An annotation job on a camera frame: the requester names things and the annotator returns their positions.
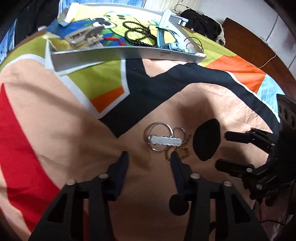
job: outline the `wooden furniture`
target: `wooden furniture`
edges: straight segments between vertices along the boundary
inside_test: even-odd
[[[273,50],[251,31],[226,18],[222,24],[226,39],[225,48],[257,67],[274,57]],[[270,75],[286,95],[296,99],[296,81],[281,59],[276,56],[261,68]]]

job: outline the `metal ring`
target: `metal ring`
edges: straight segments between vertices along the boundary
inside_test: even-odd
[[[151,142],[150,142],[150,139],[151,139],[150,132],[151,132],[152,129],[153,129],[154,127],[156,127],[157,125],[163,125],[163,126],[167,127],[168,130],[169,130],[169,132],[170,132],[170,137],[174,137],[174,131],[173,131],[173,129],[172,129],[168,124],[166,124],[166,123],[164,123],[164,122],[154,122],[153,124],[150,125],[150,127],[149,127],[149,129],[148,129],[148,131],[147,131],[147,135],[146,135],[146,136],[147,136],[147,143],[150,145],[150,147],[151,147],[152,150],[154,150],[154,151],[156,151],[156,152],[163,152],[165,149],[168,148],[168,146],[167,146],[165,149],[163,149],[163,150],[157,150],[157,149],[155,149],[155,148],[152,147],[152,144],[151,144]]]
[[[184,143],[185,141],[187,141],[187,139],[188,139],[187,133],[186,133],[186,131],[185,131],[183,128],[181,128],[181,127],[175,127],[175,128],[173,129],[173,135],[175,134],[174,131],[177,130],[177,129],[183,131],[183,134],[184,134],[184,140],[182,141],[182,144],[183,144],[183,143]]]

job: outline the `black beaded chain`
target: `black beaded chain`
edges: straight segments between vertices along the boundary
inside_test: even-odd
[[[138,25],[139,27],[137,28],[131,28],[129,26],[127,26],[127,23],[133,23],[135,25]],[[132,22],[132,21],[126,21],[123,22],[122,25],[127,28],[128,30],[125,32],[124,37],[126,38],[127,41],[129,41],[131,44],[135,45],[135,46],[145,46],[145,47],[157,47],[157,42],[156,42],[156,37],[151,34],[150,28],[149,27],[145,27],[144,25],[137,23],[137,22]],[[137,32],[139,34],[144,35],[144,37],[139,38],[139,39],[130,39],[128,37],[128,33],[129,32]],[[153,40],[155,40],[155,44],[151,45],[151,44],[146,44],[143,43],[141,40],[145,39],[145,38],[151,38]]]

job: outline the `metal bolt head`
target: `metal bolt head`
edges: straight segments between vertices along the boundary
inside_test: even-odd
[[[73,186],[75,183],[76,183],[76,181],[73,180],[73,179],[70,179],[70,180],[66,181],[66,184],[67,184],[68,186]]]
[[[261,190],[262,189],[262,185],[261,184],[257,184],[256,185],[256,188],[259,189],[259,190]]]
[[[100,179],[106,179],[106,178],[108,178],[108,177],[109,177],[109,174],[106,173],[106,172],[103,172],[103,173],[101,173],[101,174],[99,175],[99,178],[100,178]]]
[[[226,186],[226,187],[231,187],[232,183],[230,181],[224,181],[223,185]]]
[[[200,175],[197,173],[191,173],[190,177],[193,179],[200,179]]]

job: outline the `white wall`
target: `white wall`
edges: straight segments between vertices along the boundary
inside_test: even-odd
[[[225,18],[231,18],[262,37],[296,78],[296,41],[278,14],[263,0],[199,0],[195,9],[221,24]]]
[[[145,0],[144,8],[154,11],[164,11],[165,9],[174,9],[176,4],[182,4],[192,9],[196,8],[199,0]],[[176,10],[185,11],[183,6],[176,6]]]

